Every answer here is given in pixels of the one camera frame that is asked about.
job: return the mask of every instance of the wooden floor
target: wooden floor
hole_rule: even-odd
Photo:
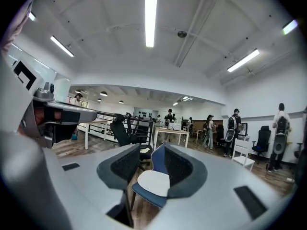
[[[66,140],[62,141],[58,144],[55,144],[52,147],[52,150],[56,153],[56,155],[59,158],[68,157],[68,156],[78,156],[78,155],[84,155],[89,153],[95,153],[99,151],[104,151],[112,148],[116,148],[119,145],[116,143],[112,143],[109,141],[103,141],[100,138],[94,137],[89,135],[89,143],[88,143],[88,150],[85,150],[84,148],[84,133],[79,132],[78,134],[78,140]],[[178,144],[178,137],[175,135],[171,136],[171,142]],[[183,140],[183,137],[181,138],[180,145],[184,146],[185,141]],[[196,141],[195,138],[190,138],[188,142],[188,148],[199,150],[202,152],[206,152],[209,154],[213,154],[216,156],[223,156],[224,151],[222,148],[214,148],[213,150],[210,150],[209,148],[204,148],[201,145],[201,141]],[[278,170],[277,172],[272,172],[271,174],[267,173],[265,170],[266,161],[259,161],[257,160],[257,157],[253,157],[256,161],[254,164],[252,172],[257,175],[259,178],[264,180],[266,183],[271,185],[273,189],[276,190],[277,193],[279,193],[281,196],[285,196],[291,192],[292,184],[287,183],[286,179],[288,177],[293,177],[293,168],[290,168],[287,165],[283,165],[282,170]],[[151,170],[152,165],[147,166],[146,169]],[[132,198],[132,189],[131,185],[137,182],[138,176],[142,173],[140,169],[135,173],[132,181],[128,185],[128,199],[131,201]],[[141,230],[144,229],[150,221],[158,214],[159,208],[148,203],[143,198],[136,196],[134,207],[132,211],[132,218],[134,221],[134,228]]]

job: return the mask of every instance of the white ceiling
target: white ceiling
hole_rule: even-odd
[[[78,71],[93,60],[132,54],[205,74],[227,86],[297,50],[298,30],[275,0],[158,0],[153,49],[145,47],[144,0],[35,0],[23,33]],[[179,30],[189,31],[183,39]],[[50,41],[71,46],[70,58]],[[257,48],[260,55],[233,73],[227,68]]]
[[[116,85],[89,85],[89,86],[71,86],[69,93],[76,94],[76,90],[82,91],[83,98],[86,98],[91,101],[96,101],[98,98],[103,100],[117,103],[121,100],[123,96],[135,98],[138,97],[144,100],[153,100],[160,101],[163,104],[172,105],[179,98],[184,97],[182,94],[170,93],[166,91],[150,90],[144,88],[134,88],[128,86],[116,86]],[[105,91],[108,94],[108,97],[99,95],[100,92]],[[198,102],[203,103],[205,100],[192,97],[193,100],[189,103]]]

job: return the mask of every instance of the black office chair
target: black office chair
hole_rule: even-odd
[[[262,126],[258,132],[258,142],[255,146],[256,141],[253,141],[252,147],[252,149],[257,152],[258,156],[262,155],[264,157],[262,153],[268,151],[270,136],[271,131],[269,130],[269,126]]]
[[[111,130],[113,131],[113,134],[115,138],[117,139],[119,145],[126,146],[129,144],[137,144],[137,143],[146,143],[147,141],[147,135],[140,134],[136,132],[136,134],[132,134],[132,128],[131,128],[131,114],[127,113],[126,118],[127,118],[127,126],[128,126],[128,132],[126,132],[126,129],[124,127],[124,124],[122,123],[125,120],[125,116],[122,114],[115,114],[116,118],[115,120],[110,124]],[[146,149],[149,148],[149,151],[146,153],[140,153],[140,164],[139,168],[143,171],[145,169],[141,166],[141,164],[146,164],[150,165],[149,162],[143,162],[143,160],[150,159],[151,154],[153,152],[153,149],[150,145],[141,145],[141,149]]]
[[[216,128],[216,142],[218,144],[218,146],[222,146],[223,144],[226,143],[225,139],[224,139],[224,126],[223,125],[219,125]]]

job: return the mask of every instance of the black shirt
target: black shirt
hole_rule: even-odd
[[[170,122],[172,122],[172,120],[173,120],[173,116],[172,115],[170,115],[170,114],[168,114],[168,115],[166,115],[165,116],[165,118],[164,118],[166,121],[165,121],[165,126],[168,126],[168,119],[169,119],[169,121]]]
[[[241,124],[241,117],[238,114],[233,114],[232,117],[236,120],[236,129],[235,132],[239,132],[239,124]]]

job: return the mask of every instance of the blue office chair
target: blue office chair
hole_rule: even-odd
[[[157,172],[160,172],[160,173],[163,173],[163,174],[168,174],[166,166],[164,164],[165,143],[163,143],[155,151],[153,151],[151,157],[152,157],[152,161],[153,161],[153,171],[157,171]],[[139,183],[133,184],[132,189],[133,189],[133,196],[132,196],[130,211],[132,211],[132,209],[133,209],[136,194],[140,195],[142,198],[144,198],[148,202],[150,202],[153,205],[156,205],[158,207],[163,207],[166,204],[167,197],[162,197],[162,196],[158,196],[156,194],[153,194],[153,193],[147,191],[146,189],[144,189],[143,187],[141,187]]]

